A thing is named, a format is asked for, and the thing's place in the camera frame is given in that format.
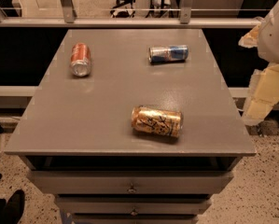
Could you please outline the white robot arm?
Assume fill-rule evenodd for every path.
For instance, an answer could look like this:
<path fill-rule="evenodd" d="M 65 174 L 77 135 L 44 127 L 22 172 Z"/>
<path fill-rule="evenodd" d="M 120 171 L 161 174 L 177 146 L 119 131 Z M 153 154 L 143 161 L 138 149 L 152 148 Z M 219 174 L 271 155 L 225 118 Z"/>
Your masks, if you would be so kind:
<path fill-rule="evenodd" d="M 261 21 L 241 37 L 239 45 L 257 48 L 260 59 L 268 66 L 255 69 L 244 101 L 242 119 L 247 126 L 260 124 L 279 103 L 279 0 Z"/>

